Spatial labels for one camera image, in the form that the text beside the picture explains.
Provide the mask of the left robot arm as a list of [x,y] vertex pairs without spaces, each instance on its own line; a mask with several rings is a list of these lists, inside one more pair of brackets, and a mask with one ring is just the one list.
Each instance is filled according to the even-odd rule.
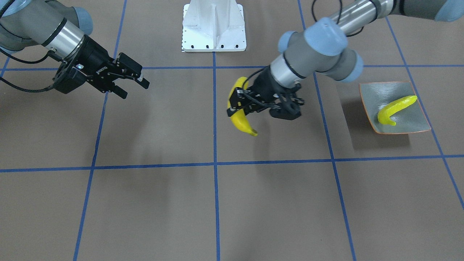
[[249,79],[245,78],[232,89],[227,114],[238,117],[269,109],[272,117],[294,120],[304,104],[296,94],[300,81],[318,72],[351,82],[362,73],[361,56],[348,48],[350,35],[388,15],[452,22],[463,16],[463,7],[462,0],[356,0],[303,32],[283,34],[280,55],[257,72],[252,86],[246,87]]

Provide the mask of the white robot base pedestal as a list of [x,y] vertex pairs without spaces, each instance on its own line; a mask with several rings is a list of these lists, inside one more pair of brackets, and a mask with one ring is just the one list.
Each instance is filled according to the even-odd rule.
[[235,0],[191,0],[183,6],[183,52],[247,49],[244,8]]

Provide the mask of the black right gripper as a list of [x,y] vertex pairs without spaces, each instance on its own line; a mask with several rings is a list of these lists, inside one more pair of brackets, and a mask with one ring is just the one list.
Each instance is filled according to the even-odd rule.
[[143,77],[142,66],[138,62],[124,53],[111,58],[108,51],[88,35],[84,35],[73,64],[82,64],[85,68],[81,72],[86,74],[86,82],[102,93],[112,92],[126,99],[128,93],[114,83],[117,79],[130,79],[149,89],[150,82]]

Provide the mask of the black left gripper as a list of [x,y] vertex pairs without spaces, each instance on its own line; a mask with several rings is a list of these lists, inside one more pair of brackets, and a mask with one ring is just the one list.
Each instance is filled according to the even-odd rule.
[[232,117],[240,109],[244,109],[245,115],[248,115],[270,110],[273,105],[279,103],[276,89],[282,86],[275,81],[270,65],[246,78],[245,83],[248,83],[248,88],[245,89],[245,84],[242,84],[242,87],[232,89],[228,96],[228,117]]

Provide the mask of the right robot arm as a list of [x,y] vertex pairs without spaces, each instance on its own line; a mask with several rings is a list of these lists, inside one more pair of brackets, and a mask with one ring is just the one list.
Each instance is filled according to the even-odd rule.
[[53,83],[42,89],[25,89],[1,78],[19,91],[40,93],[57,90],[68,94],[85,83],[103,94],[125,99],[127,92],[115,84],[130,79],[144,89],[149,81],[142,66],[124,53],[112,58],[90,37],[93,20],[81,7],[67,7],[56,0],[2,0],[1,53],[24,64],[38,64],[48,57],[60,62]]

